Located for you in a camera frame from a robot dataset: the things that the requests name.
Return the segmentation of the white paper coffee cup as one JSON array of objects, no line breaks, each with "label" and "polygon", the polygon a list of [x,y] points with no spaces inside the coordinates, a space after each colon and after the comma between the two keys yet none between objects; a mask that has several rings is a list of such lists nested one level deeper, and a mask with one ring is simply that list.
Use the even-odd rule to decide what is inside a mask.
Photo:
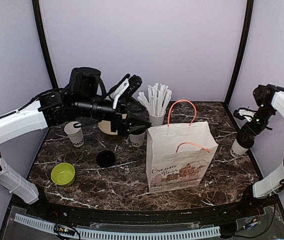
[{"label": "white paper coffee cup", "polygon": [[133,147],[141,147],[144,144],[145,132],[140,134],[130,134],[129,140]]}]

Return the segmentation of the cream bear paper bag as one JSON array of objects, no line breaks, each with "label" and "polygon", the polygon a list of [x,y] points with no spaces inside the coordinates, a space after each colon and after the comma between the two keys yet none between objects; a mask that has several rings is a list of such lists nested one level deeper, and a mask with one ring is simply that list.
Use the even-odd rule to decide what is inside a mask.
[{"label": "cream bear paper bag", "polygon": [[147,130],[146,176],[149,192],[196,187],[217,151],[208,122],[170,123]]}]

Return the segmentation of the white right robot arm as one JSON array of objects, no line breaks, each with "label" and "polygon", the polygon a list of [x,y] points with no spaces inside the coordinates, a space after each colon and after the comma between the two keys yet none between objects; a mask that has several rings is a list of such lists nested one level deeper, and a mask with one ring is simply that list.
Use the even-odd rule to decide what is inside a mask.
[{"label": "white right robot arm", "polygon": [[256,200],[266,199],[284,189],[284,87],[267,84],[253,90],[256,110],[240,107],[234,117],[244,121],[238,130],[230,153],[242,156],[252,149],[258,161],[267,169],[263,178],[244,191],[244,201],[237,205],[237,213],[248,217],[257,208]]}]

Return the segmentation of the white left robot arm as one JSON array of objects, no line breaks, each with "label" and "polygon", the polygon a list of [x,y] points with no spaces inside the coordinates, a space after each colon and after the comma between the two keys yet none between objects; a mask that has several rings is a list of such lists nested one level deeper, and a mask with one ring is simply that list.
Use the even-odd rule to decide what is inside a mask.
[{"label": "white left robot arm", "polygon": [[[112,132],[120,136],[139,134],[151,123],[130,111],[128,100],[121,99],[114,106],[111,100],[97,100],[76,94],[50,90],[35,97],[25,106],[0,116],[0,145],[31,132],[49,129],[78,117],[109,121]],[[42,218],[49,218],[52,206],[45,194],[11,168],[0,153],[0,185],[18,196]]]}]

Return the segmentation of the white paper cups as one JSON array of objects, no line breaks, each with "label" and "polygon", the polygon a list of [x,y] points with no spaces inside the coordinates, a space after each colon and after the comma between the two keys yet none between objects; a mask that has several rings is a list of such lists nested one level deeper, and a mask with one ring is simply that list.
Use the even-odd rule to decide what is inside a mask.
[{"label": "white paper cups", "polygon": [[64,132],[74,147],[79,148],[84,145],[84,135],[80,122],[72,121],[67,123],[64,127]]}]

